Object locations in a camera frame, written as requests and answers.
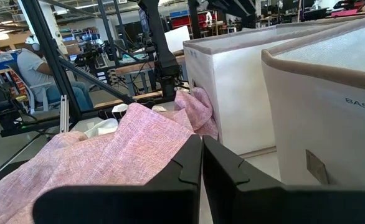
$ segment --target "workshop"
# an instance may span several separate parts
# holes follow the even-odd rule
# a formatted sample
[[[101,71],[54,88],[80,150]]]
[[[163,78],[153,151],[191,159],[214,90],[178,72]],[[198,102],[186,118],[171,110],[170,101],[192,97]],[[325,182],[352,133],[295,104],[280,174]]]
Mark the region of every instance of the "workshop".
[[[0,223],[365,223],[365,0],[0,0]]]

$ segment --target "white fabric bin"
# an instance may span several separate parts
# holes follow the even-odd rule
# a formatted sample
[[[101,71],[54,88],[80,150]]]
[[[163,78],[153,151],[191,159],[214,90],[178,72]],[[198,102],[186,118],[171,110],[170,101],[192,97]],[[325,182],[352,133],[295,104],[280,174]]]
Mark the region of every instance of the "white fabric bin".
[[[365,185],[365,19],[263,50],[278,162],[285,184]]]
[[[190,86],[209,95],[221,143],[236,154],[275,146],[261,50],[348,20],[282,24],[184,42]]]

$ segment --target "headphones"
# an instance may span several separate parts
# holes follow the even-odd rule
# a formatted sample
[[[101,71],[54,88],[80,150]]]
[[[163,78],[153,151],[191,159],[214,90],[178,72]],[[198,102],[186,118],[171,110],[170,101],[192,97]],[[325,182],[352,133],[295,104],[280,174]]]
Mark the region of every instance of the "headphones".
[[[40,50],[40,44],[39,44],[39,41],[37,40],[37,37],[35,35],[30,35],[26,39],[25,43],[32,45],[32,48],[35,51],[39,51]]]

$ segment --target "blue jeans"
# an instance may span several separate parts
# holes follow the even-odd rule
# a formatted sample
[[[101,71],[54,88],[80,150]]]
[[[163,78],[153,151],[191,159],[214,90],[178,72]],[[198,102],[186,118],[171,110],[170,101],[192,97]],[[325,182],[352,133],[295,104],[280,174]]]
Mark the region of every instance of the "blue jeans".
[[[94,108],[93,102],[91,101],[88,89],[85,84],[82,82],[70,82],[70,84],[72,85],[72,89],[75,93],[75,97],[80,107],[80,110],[86,111]],[[60,101],[60,93],[57,85],[51,85],[47,89],[46,93],[49,103]]]

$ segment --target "person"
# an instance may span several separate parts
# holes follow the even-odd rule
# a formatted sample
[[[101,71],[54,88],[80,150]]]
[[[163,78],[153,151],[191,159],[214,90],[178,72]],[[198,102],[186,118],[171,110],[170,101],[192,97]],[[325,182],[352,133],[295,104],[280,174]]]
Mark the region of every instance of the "person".
[[[18,55],[17,64],[23,79],[30,85],[39,85],[50,82],[45,91],[43,88],[33,88],[33,94],[38,102],[42,102],[43,94],[47,95],[49,103],[60,101],[60,92],[55,84],[52,71],[47,62],[43,60],[44,51],[40,48],[39,42],[34,35],[29,36]],[[88,88],[82,82],[70,82],[77,103],[82,111],[93,108]]]

